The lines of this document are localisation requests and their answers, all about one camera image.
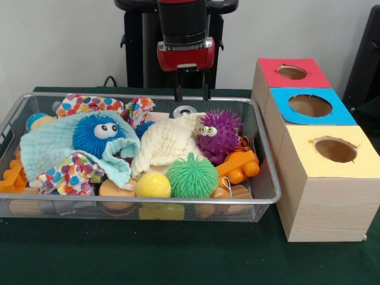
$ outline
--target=light blue cloth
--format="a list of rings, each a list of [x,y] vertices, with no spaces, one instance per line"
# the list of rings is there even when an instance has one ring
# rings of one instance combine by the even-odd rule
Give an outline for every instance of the light blue cloth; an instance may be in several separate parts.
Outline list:
[[[21,138],[21,162],[28,181],[33,181],[41,173],[53,168],[76,150],[72,147],[72,135],[77,123],[91,115],[110,116],[126,133],[126,139],[109,141],[102,159],[84,153],[96,162],[107,174],[108,178],[119,188],[123,188],[131,177],[129,164],[113,155],[121,152],[122,158],[134,157],[140,150],[140,141],[132,127],[114,111],[97,111],[79,113],[44,124]]]

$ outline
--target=black cable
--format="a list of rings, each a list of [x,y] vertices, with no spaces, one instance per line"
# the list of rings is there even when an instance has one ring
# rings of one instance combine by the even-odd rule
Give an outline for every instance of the black cable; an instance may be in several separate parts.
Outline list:
[[[118,85],[117,85],[117,83],[116,83],[116,80],[114,79],[114,77],[113,76],[108,76],[107,78],[106,78],[106,80],[104,81],[104,83],[103,83],[103,87],[106,87],[107,86],[107,83],[108,83],[108,81],[109,80],[112,80],[112,83],[113,83],[113,86],[115,86],[115,87],[117,87]]]

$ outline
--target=yellow ball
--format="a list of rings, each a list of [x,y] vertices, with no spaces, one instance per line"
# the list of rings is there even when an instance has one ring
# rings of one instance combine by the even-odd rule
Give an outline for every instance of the yellow ball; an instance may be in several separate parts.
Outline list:
[[[148,172],[137,181],[137,197],[169,198],[171,194],[172,187],[164,174]]]

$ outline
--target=white wall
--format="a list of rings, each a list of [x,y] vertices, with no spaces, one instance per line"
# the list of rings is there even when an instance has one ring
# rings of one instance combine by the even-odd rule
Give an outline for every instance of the white wall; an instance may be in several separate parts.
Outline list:
[[[240,0],[225,15],[218,88],[251,88],[257,57],[313,57],[342,95],[376,0]],[[0,118],[34,86],[126,83],[112,0],[0,0]]]

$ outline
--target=purple spiky ball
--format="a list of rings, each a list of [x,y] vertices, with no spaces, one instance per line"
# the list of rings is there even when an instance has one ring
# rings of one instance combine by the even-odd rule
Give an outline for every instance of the purple spiky ball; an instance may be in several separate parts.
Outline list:
[[[243,125],[240,117],[229,110],[212,110],[201,119],[197,144],[204,156],[214,164],[222,164],[239,144],[237,128]]]

